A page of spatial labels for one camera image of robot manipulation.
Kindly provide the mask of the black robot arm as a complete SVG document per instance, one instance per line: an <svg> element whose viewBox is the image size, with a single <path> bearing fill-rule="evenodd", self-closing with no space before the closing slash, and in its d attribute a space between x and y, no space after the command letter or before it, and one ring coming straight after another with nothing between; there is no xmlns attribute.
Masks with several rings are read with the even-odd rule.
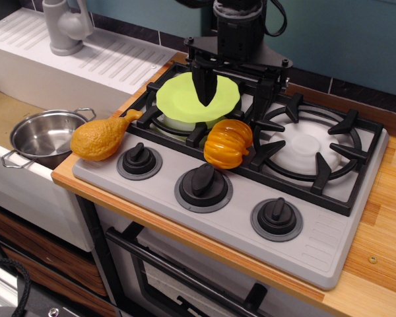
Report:
<svg viewBox="0 0 396 317"><path fill-rule="evenodd" d="M240 101L239 88L221 71L257 76L253 113L260 119L286 87L292 62L264 43L269 34L266 1L182 1L189 8L212 6L216 36L187 38L190 72L168 81L158 92L160 111L184 123L212 122Z"/></svg>

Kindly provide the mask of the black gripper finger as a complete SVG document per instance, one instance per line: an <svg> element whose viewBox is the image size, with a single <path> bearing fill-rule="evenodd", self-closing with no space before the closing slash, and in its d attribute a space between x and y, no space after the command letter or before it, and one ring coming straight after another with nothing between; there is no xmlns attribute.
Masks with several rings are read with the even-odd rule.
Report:
<svg viewBox="0 0 396 317"><path fill-rule="evenodd" d="M216 94L217 75L214 65L208 61L195 59L191 63L192 80L197 97L204 106L208 106Z"/></svg>
<svg viewBox="0 0 396 317"><path fill-rule="evenodd" d="M261 78L258 80L253 95L253 121L263 119L278 93L279 85L276 78Z"/></svg>

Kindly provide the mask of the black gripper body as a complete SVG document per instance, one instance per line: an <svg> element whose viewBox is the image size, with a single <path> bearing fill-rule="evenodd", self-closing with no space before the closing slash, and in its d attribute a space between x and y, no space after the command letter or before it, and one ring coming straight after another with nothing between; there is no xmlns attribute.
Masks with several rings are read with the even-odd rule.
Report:
<svg viewBox="0 0 396 317"><path fill-rule="evenodd" d="M276 78L285 87L291 60L264 43L268 35L265 13L244 17L217 15L216 36L189 37L185 44L189 58L208 61L216 68L237 69L263 78Z"/></svg>

